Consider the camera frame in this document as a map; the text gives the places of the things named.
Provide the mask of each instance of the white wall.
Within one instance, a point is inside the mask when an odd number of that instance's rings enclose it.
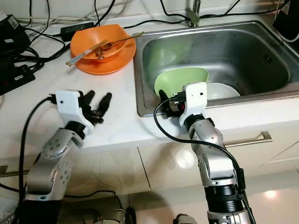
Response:
[[[47,15],[46,0],[32,0],[33,15]],[[84,15],[93,10],[94,0],[49,0],[51,15]],[[236,0],[202,0],[202,7],[216,7],[232,5]],[[242,0],[240,4],[250,4],[256,2],[269,2],[271,0]],[[97,0],[97,6],[110,4],[111,0]],[[183,10],[191,5],[193,0],[164,0],[167,11]],[[16,17],[28,16],[29,0],[0,0],[0,7],[7,14],[14,14]],[[113,9],[113,13],[121,11],[121,6]],[[145,13],[161,12],[159,0],[132,0],[128,3],[122,15],[136,15]]]

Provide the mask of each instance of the robotic hand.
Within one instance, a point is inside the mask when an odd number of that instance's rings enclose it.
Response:
[[[159,93],[163,101],[166,95],[163,91]],[[185,85],[183,91],[175,94],[172,100],[178,104],[181,114],[179,124],[187,128],[189,142],[198,158],[209,224],[255,224],[245,193],[243,169],[225,149],[222,134],[214,127],[213,121],[204,117],[206,96],[206,83],[194,83]],[[164,109],[167,117],[178,115],[169,104]],[[173,223],[196,224],[192,217],[184,214],[178,215]]]
[[[95,124],[103,122],[102,117],[112,97],[108,93],[99,103],[99,108],[91,110],[89,104],[94,94],[94,91],[85,96],[80,91],[56,92],[56,103],[65,128],[58,129],[44,145],[40,158],[27,176],[19,223],[57,223],[60,203],[83,139],[93,133]]]

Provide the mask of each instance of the sink basin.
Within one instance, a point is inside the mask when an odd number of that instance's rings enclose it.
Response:
[[[136,42],[140,116],[152,115],[160,102],[156,78],[175,68],[204,68],[208,83],[228,84],[240,93],[209,100],[208,107],[299,96],[298,58],[259,21],[149,32]]]

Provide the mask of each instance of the kitchen counter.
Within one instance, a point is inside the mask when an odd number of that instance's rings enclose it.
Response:
[[[223,18],[202,19],[201,26],[236,21],[261,20],[271,24],[273,16],[229,16]],[[109,19],[106,24],[135,24],[135,17]],[[165,25],[148,23],[126,30],[128,34],[140,31],[154,31],[184,28],[185,25]],[[50,27],[49,33],[59,32],[59,27]],[[55,53],[59,43],[40,38],[33,46],[41,56]],[[122,70],[105,76],[93,76],[65,62],[70,59],[66,52],[58,59],[46,63],[35,73],[36,80],[0,97],[0,158],[18,157],[21,132],[27,116],[33,107],[49,93],[57,90],[81,90],[86,93],[95,90],[92,101],[95,107],[107,93],[112,100],[104,123],[98,124],[94,133],[87,136],[83,150],[85,152],[111,150],[143,146],[171,141],[156,127],[153,117],[139,117],[136,110],[133,60]],[[262,102],[208,108],[206,117],[211,117],[218,129],[229,132],[239,127],[257,126],[269,123],[293,121],[299,119],[299,98],[284,98]],[[186,130],[178,126],[177,119],[166,120],[159,116],[162,126],[172,135],[185,134]],[[35,113],[28,129],[25,154],[37,154],[40,148],[63,123],[55,105],[45,104]]]

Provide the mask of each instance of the chopsticks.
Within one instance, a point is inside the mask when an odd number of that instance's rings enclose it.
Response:
[[[77,55],[76,57],[72,58],[71,60],[69,60],[65,64],[71,67],[74,63],[76,63],[77,61],[79,61],[85,55],[88,55],[89,53],[93,52],[94,50],[96,50],[98,47],[100,47],[102,44],[104,44],[106,42],[107,42],[107,40],[104,40],[104,41],[102,41],[102,42],[100,42],[100,43],[92,46],[90,49],[87,49],[83,53],[81,53],[81,54]]]

